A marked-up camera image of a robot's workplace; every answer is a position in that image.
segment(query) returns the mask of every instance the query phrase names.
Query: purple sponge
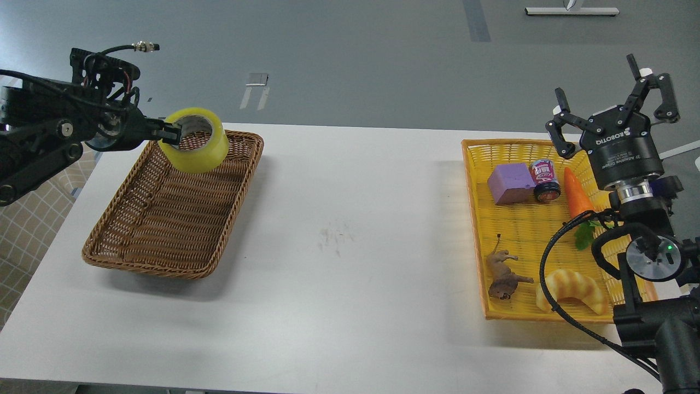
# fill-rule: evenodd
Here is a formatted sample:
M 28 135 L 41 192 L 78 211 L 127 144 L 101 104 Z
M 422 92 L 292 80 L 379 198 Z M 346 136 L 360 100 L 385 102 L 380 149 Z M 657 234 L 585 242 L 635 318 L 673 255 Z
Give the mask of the purple sponge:
M 496 205 L 521 203 L 532 196 L 535 187 L 525 163 L 497 165 L 488 184 Z

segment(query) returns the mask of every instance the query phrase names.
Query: croissant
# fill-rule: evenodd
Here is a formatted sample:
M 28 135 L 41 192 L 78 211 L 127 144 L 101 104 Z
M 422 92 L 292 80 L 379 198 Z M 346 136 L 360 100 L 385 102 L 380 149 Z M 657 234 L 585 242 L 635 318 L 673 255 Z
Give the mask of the croissant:
M 586 275 L 570 269 L 558 269 L 550 273 L 545 280 L 554 300 L 576 298 L 599 315 L 608 310 L 605 295 L 595 280 Z M 545 312 L 552 310 L 550 303 L 545 298 L 545 293 L 542 291 L 541 284 L 537 286 L 535 302 L 537 307 Z

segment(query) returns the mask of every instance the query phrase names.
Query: orange carrot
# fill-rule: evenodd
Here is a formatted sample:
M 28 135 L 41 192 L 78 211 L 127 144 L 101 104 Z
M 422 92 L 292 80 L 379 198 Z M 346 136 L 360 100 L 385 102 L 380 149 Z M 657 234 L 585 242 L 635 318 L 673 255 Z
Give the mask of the orange carrot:
M 568 202 L 571 218 L 576 217 L 581 212 L 595 210 L 591 199 L 583 191 L 581 182 L 578 181 L 576 175 L 568 167 L 564 168 L 564 191 L 566 192 L 566 201 Z

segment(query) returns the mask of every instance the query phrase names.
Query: table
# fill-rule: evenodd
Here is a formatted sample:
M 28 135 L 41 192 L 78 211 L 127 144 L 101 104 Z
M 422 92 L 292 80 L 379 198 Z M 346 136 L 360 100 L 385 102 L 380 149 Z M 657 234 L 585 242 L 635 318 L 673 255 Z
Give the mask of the table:
M 7 326 L 0 377 L 263 393 L 647 393 L 565 323 L 486 321 L 460 141 L 534 133 L 225 124 L 265 149 L 214 273 L 81 247 L 139 150 L 102 156 Z M 617 340 L 611 325 L 591 326 Z

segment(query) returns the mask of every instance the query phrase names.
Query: connector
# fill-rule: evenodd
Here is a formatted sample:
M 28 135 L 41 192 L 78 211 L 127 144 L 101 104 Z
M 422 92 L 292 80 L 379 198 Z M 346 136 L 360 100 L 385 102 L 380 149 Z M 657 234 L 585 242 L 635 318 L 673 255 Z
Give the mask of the connector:
M 154 50 L 160 50 L 160 45 L 149 41 L 139 41 L 134 44 L 134 52 L 153 52 Z

